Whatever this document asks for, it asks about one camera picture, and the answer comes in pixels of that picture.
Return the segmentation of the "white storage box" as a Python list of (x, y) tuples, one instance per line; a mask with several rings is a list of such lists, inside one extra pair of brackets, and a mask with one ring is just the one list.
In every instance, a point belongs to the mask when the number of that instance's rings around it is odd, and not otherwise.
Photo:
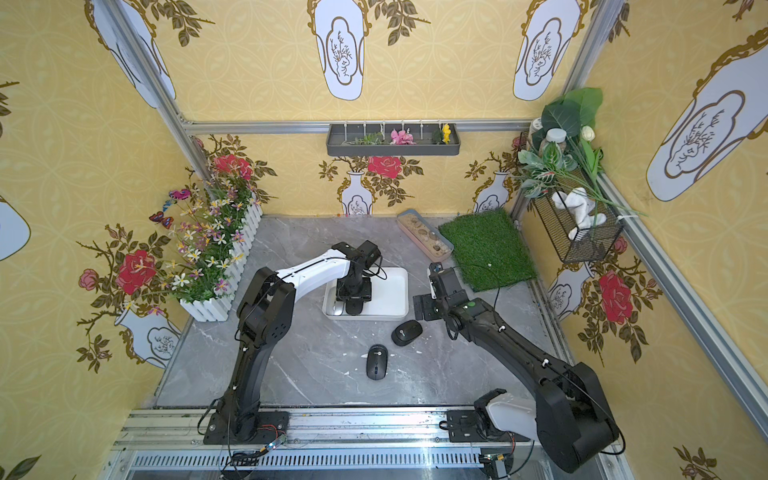
[(329, 282), (325, 288), (322, 313), (331, 320), (349, 321), (400, 321), (409, 313), (408, 272), (401, 267), (385, 267), (386, 279), (372, 278), (372, 300), (364, 304), (358, 316), (330, 315), (336, 301), (336, 281)]

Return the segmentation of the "rounded black mouse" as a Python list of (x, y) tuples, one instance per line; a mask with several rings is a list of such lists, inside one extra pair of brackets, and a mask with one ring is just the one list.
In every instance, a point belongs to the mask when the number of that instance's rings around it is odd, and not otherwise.
[(398, 325), (391, 334), (392, 342), (405, 347), (413, 343), (423, 333), (423, 327), (417, 320), (408, 320)]

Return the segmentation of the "black mouse with wheel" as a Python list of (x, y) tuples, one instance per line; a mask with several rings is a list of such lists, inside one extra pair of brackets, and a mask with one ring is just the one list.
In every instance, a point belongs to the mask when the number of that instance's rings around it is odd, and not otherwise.
[(388, 369), (388, 349), (381, 344), (370, 347), (366, 357), (366, 376), (374, 381), (386, 377)]

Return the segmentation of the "silver white mouse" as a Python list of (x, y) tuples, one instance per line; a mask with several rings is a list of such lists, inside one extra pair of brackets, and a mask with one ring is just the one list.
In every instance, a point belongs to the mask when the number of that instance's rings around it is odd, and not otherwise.
[(345, 303), (343, 301), (335, 301), (330, 310), (330, 315), (334, 317), (338, 317), (343, 315), (344, 312), (345, 312)]

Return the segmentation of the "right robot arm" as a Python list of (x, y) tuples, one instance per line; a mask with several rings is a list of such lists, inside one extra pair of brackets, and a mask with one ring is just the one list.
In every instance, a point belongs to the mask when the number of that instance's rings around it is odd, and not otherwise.
[(571, 365), (525, 338), (495, 307), (471, 299), (456, 271), (439, 262), (428, 267), (431, 292), (415, 296), (416, 318), (442, 320), (451, 339), (463, 337), (490, 353), (533, 396), (537, 440), (561, 470), (573, 473), (608, 447), (625, 440), (595, 371)]

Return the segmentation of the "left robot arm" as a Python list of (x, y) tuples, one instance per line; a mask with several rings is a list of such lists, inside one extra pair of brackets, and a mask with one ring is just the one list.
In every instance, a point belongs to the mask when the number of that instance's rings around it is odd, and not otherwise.
[(337, 284), (342, 305), (352, 315), (373, 298), (371, 267), (381, 259), (370, 241), (353, 247), (332, 246), (295, 267), (259, 269), (237, 308), (239, 351), (225, 393), (211, 403), (215, 410), (204, 431), (206, 445), (269, 443), (287, 429), (289, 413), (260, 410), (261, 385), (272, 351), (288, 333), (295, 303), (328, 283)]

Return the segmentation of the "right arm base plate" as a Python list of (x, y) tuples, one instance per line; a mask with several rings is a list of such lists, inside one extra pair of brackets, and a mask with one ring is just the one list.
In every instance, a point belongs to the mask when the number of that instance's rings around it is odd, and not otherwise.
[(451, 443), (529, 441), (528, 437), (495, 427), (490, 417), (477, 410), (449, 410), (438, 424)]

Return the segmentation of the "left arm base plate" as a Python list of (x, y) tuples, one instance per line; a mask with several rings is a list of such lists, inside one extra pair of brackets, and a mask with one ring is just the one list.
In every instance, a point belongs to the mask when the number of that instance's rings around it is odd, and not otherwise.
[(287, 411), (235, 415), (215, 413), (205, 429), (204, 445), (264, 445), (284, 434), (289, 424)]

